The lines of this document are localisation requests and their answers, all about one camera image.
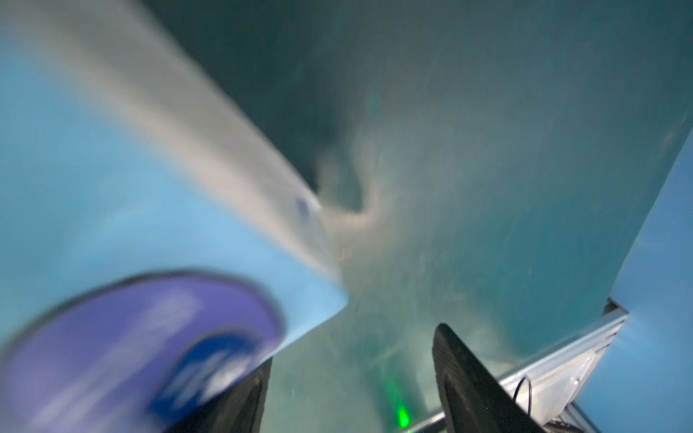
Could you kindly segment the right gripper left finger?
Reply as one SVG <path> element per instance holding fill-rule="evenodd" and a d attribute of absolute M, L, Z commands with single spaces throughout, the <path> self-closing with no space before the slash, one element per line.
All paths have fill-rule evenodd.
<path fill-rule="evenodd" d="M 167 433 L 258 433 L 272 365 L 270 358 L 238 384 L 167 429 Z"/>

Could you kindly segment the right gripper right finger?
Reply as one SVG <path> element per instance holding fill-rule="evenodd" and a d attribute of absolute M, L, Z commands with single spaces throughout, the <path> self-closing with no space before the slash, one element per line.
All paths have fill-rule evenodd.
<path fill-rule="evenodd" d="M 447 431 L 543 431 L 446 324 L 436 327 L 432 356 Z"/>

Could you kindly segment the light blue tissue box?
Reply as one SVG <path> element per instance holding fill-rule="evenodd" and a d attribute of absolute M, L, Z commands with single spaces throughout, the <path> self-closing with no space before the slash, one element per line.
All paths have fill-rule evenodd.
<path fill-rule="evenodd" d="M 1 5 L 1 429 L 164 432 L 348 302 L 308 185 L 134 1 Z"/>

